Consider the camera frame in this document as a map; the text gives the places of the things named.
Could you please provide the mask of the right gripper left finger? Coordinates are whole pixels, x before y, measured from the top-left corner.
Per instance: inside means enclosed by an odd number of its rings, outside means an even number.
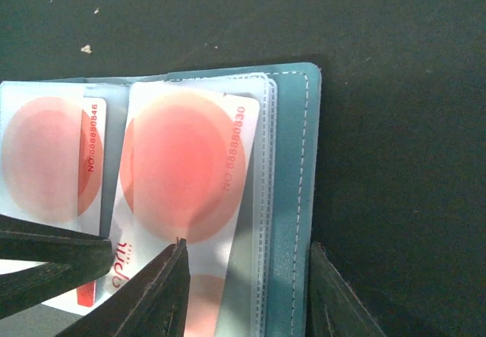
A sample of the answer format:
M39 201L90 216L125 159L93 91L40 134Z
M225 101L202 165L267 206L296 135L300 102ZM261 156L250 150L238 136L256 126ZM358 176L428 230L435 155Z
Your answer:
M183 336L190 273L184 238L59 336Z

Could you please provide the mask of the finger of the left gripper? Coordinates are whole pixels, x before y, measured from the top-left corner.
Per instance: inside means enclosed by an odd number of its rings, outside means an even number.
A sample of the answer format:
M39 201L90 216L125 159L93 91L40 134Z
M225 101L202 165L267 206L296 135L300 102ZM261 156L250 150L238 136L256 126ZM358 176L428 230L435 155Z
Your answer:
M1 318L104 276L114 254L109 239L1 216L1 258L39 262L1 275Z

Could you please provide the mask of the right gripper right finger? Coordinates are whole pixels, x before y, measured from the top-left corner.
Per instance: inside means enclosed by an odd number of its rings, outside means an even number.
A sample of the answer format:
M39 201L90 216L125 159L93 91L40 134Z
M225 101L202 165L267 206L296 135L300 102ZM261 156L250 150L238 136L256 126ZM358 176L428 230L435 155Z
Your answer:
M315 336L385 335L318 242L310 246L309 304Z

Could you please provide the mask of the red white card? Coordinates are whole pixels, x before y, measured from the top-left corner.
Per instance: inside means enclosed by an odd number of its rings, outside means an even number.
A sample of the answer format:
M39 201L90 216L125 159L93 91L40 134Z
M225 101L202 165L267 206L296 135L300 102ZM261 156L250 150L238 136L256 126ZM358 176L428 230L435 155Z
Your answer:
M107 105L82 83L1 84L1 212L98 235Z
M191 274L185 335L215 334L259 112L250 96L131 85L107 294L184 238Z

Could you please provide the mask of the blue card holder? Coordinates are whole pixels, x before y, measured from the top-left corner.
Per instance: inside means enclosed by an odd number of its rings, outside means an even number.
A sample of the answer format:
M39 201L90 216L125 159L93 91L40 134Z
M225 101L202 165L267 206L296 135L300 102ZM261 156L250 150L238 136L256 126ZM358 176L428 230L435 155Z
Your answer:
M64 336L303 336L310 62L1 84L1 316Z

